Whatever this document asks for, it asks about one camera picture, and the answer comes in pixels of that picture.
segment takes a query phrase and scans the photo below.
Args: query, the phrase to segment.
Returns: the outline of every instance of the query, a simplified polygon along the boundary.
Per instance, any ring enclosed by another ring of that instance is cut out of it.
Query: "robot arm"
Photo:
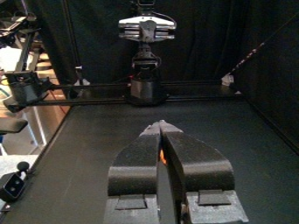
[[[168,94],[160,85],[157,71],[161,60],[151,52],[149,44],[173,39],[175,21],[153,12],[155,0],[137,0],[137,16],[119,21],[119,37],[139,42],[139,51],[132,59],[135,75],[131,80],[131,93],[125,98],[135,105],[156,105]]]
[[[0,29],[0,49],[14,43],[14,34],[29,24],[27,17],[20,17],[5,29]]]

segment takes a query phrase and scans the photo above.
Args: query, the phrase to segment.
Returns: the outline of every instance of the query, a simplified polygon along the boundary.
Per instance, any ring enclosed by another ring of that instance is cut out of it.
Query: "black tabletop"
[[[251,224],[299,223],[299,157],[244,101],[75,107],[4,224],[103,222],[108,167],[145,127],[165,120],[232,163]]]

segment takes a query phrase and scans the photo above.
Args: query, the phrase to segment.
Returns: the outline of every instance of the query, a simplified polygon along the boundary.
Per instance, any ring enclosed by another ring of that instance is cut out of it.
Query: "black fabric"
[[[60,79],[75,79],[71,37],[63,2],[28,0],[41,20],[41,36]],[[120,39],[117,21],[133,16],[129,1],[65,1],[73,26],[83,75],[88,81],[127,77],[137,43]],[[176,39],[153,44],[168,81],[216,80],[236,63],[247,1],[157,0],[155,11],[177,22]]]
[[[249,1],[241,56],[299,11],[296,0]],[[299,147],[299,16],[235,74],[237,88]]]

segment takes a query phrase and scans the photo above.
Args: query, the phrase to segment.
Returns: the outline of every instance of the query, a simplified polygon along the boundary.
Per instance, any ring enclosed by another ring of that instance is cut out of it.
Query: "cable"
[[[277,35],[277,33],[295,20],[295,18],[297,17],[297,15],[299,15],[299,11],[291,16],[291,18],[283,23],[283,25],[275,30],[275,32],[269,35],[269,37],[264,40],[264,42],[261,42],[261,44],[253,50],[251,50],[251,52],[247,55],[247,57],[235,65],[235,67],[231,69],[231,71],[224,76],[232,75],[240,69],[240,67],[248,62],[248,60],[259,53],[260,49],[269,42],[269,40],[272,40],[275,38],[275,36]]]
[[[175,22],[175,20],[171,18],[171,17],[168,17],[168,16],[165,16],[164,14],[161,14],[161,13],[157,13],[157,12],[152,12],[156,16],[160,16],[160,17],[163,17],[163,18],[168,18],[172,22],[173,22],[173,26],[175,26],[175,28],[176,28],[176,22]]]

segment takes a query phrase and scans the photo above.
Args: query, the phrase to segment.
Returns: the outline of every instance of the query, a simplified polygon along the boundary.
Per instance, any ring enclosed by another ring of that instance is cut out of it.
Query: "wire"
[[[27,10],[27,5],[25,5],[25,3],[24,3],[24,0],[21,0],[21,2],[22,2],[22,9],[24,9],[24,13],[25,13],[25,16],[28,16],[28,10]]]
[[[164,14],[161,14],[161,13],[157,13],[157,12],[152,12],[156,16],[160,16],[160,17],[164,17],[164,18],[168,18],[169,20],[172,20],[172,22],[173,22],[173,26],[175,26],[175,28],[176,28],[176,22],[175,22],[175,20],[171,18],[171,17],[168,17],[168,16],[165,16]]]
[[[275,32],[268,36],[268,38],[264,40],[264,42],[261,42],[261,44],[253,50],[251,50],[251,52],[248,53],[247,57],[235,65],[235,67],[231,69],[231,71],[224,76],[232,75],[243,67],[243,65],[248,62],[248,60],[259,53],[259,51],[263,48],[263,46],[265,46],[265,44],[275,38],[277,33],[295,20],[297,15],[299,15],[299,11],[291,16],[291,18],[283,23],[283,25],[275,30]]]

